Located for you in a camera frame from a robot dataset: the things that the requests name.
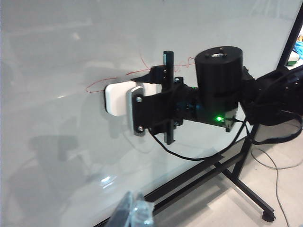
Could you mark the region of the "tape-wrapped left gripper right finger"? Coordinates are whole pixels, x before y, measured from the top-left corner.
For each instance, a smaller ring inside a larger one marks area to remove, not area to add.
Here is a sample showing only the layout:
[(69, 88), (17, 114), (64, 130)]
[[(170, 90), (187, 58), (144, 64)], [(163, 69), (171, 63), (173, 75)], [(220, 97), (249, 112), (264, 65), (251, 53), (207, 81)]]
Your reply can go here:
[(134, 208), (131, 215), (132, 227), (153, 227), (154, 203), (146, 201), (144, 195), (140, 192), (134, 202)]

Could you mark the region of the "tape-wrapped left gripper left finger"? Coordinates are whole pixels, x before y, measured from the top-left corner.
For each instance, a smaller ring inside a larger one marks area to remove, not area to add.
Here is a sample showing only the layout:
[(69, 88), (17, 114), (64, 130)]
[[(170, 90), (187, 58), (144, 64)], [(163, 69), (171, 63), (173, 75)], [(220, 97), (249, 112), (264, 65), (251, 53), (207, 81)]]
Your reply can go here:
[(108, 227), (128, 227), (130, 226), (130, 214), (133, 208), (133, 193), (128, 191), (120, 200), (118, 206), (112, 213)]

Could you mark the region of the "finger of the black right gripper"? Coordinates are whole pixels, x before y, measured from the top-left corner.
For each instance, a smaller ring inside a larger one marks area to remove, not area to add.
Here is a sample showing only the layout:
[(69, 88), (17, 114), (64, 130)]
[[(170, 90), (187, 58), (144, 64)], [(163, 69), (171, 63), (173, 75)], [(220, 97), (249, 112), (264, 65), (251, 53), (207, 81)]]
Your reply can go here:
[(166, 132), (166, 126), (164, 124), (155, 125), (149, 128), (152, 135), (157, 135), (159, 133), (165, 133)]

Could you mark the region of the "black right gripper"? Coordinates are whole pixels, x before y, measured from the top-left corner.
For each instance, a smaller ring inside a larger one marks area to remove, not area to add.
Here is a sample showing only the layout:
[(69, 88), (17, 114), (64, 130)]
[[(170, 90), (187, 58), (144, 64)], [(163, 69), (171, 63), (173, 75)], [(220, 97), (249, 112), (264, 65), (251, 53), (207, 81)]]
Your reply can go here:
[(164, 51), (164, 67), (152, 67), (144, 76), (133, 78), (139, 83), (162, 84), (168, 80), (167, 102), (170, 117), (164, 133), (164, 141), (171, 144), (173, 131), (183, 120), (194, 121), (225, 128), (233, 128), (238, 103), (240, 101), (243, 51), (234, 46), (214, 47), (196, 55), (197, 87), (184, 83), (182, 77), (174, 77), (174, 53)]

